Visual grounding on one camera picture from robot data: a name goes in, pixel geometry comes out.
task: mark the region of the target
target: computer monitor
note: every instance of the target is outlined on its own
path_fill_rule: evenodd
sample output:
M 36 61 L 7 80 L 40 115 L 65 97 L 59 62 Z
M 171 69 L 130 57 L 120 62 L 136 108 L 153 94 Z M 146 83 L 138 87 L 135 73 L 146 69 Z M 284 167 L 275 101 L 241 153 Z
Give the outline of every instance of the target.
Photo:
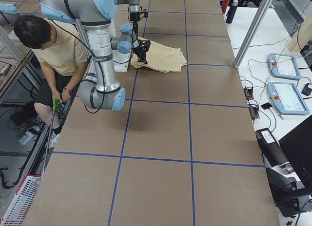
M 281 138 L 279 144 L 303 185 L 312 187 L 312 115 Z

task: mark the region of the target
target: man's black hair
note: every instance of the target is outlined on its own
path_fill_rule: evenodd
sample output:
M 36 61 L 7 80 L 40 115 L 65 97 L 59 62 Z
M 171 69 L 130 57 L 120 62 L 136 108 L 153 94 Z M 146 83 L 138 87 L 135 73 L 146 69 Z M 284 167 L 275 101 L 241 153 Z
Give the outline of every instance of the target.
M 51 26 L 40 17 L 22 15 L 14 22 L 14 32 L 22 44 L 33 49 L 40 49 L 51 40 Z

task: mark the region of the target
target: white table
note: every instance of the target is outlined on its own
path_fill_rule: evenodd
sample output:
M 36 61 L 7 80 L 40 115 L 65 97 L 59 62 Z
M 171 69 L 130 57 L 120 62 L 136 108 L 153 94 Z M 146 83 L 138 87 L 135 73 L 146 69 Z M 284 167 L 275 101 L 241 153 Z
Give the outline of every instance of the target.
M 249 29 L 249 26 L 257 12 L 257 8 L 237 8 L 235 17 L 233 19 L 232 24 L 227 24 L 227 30 L 229 33 L 229 37 L 231 39 L 231 45 L 233 47 L 234 56 L 237 55 L 239 47 L 241 46 L 245 35 Z M 260 80 L 266 82 L 266 79 L 269 78 L 271 82 L 293 82 L 297 84 L 297 81 L 288 80 L 283 78 L 277 78 L 270 75 L 270 69 L 267 63 L 259 63 L 259 62 L 268 62 L 268 55 L 269 53 L 278 53 L 278 54 L 289 54 L 294 55 L 295 57 L 301 56 L 300 53 L 289 52 L 286 44 L 290 41 L 290 36 L 286 31 L 284 25 L 282 24 L 281 20 L 279 19 L 278 15 L 274 11 L 274 9 L 269 9 L 257 30 L 250 46 L 255 44 L 273 44 L 275 45 L 265 45 L 265 46 L 254 46 L 250 47 L 247 50 L 244 59 L 239 66 L 239 74 L 242 76 L 241 79 L 246 79 L 252 82 L 253 86 L 258 88 L 254 88 L 253 95 L 255 100 L 259 105 L 262 105 L 266 102 L 269 102 L 269 95 L 266 88 L 259 88 L 263 87 L 264 84 L 252 77 L 252 75 Z M 302 57 L 296 59 L 297 65 L 299 68 L 307 68 L 307 64 Z M 312 73 L 310 69 L 300 70 L 301 76 L 308 77 L 312 79 Z M 309 80 L 306 78 L 302 78 L 298 84 L 298 90 L 301 92 L 304 85 L 308 83 Z M 242 81 L 242 86 L 251 86 L 249 82 Z M 310 112 L 312 112 L 312 99 L 305 100 Z M 273 131 L 274 137 L 277 139 L 281 139 L 284 135 L 286 135 L 290 130 L 295 128 L 298 124 L 300 124 L 303 120 L 305 120 L 308 116 L 311 115 L 281 115 L 279 116 L 279 112 L 273 107 L 271 108 L 274 116 L 269 110 L 261 109 L 271 120 L 272 125 L 270 130 L 272 130 L 275 126 L 275 119 L 276 118 L 276 129 Z M 259 113 L 260 118 L 254 121 L 254 130 L 259 130 L 262 128 L 267 128 L 270 124 L 269 119 L 263 114 Z M 293 221 L 295 223 L 296 218 L 292 219 L 290 217 L 285 218 L 280 213 L 279 209 L 277 208 L 278 217 L 280 220 L 281 226 L 284 226 L 288 221 Z M 312 212 L 307 212 L 301 214 L 298 226 L 308 226 L 311 225 L 312 222 Z

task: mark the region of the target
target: black shorts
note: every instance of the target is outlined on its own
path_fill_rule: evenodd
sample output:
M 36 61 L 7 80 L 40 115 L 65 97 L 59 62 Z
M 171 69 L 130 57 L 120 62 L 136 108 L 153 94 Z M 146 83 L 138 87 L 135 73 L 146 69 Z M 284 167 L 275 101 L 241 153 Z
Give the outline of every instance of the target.
M 55 72 L 55 80 L 57 84 L 57 90 L 61 93 L 63 88 L 68 84 L 72 76 L 62 76 L 58 72 Z M 72 98 L 74 98 L 77 92 L 78 85 L 73 89 Z M 47 80 L 45 79 L 40 87 L 40 90 L 35 99 L 36 103 L 41 103 L 50 107 L 53 107 L 52 102 L 52 91 L 48 85 Z

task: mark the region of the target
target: white sneaker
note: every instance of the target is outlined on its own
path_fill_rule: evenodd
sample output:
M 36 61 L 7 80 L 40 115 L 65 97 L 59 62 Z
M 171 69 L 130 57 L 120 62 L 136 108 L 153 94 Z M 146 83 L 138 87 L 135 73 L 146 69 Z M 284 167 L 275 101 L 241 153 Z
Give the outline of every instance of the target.
M 56 144 L 57 144 L 57 142 L 59 140 L 59 136 L 60 136 L 60 133 L 59 134 L 55 134 L 52 131 L 51 136 L 50 136 L 49 146 L 48 146 L 49 149 L 56 146 Z

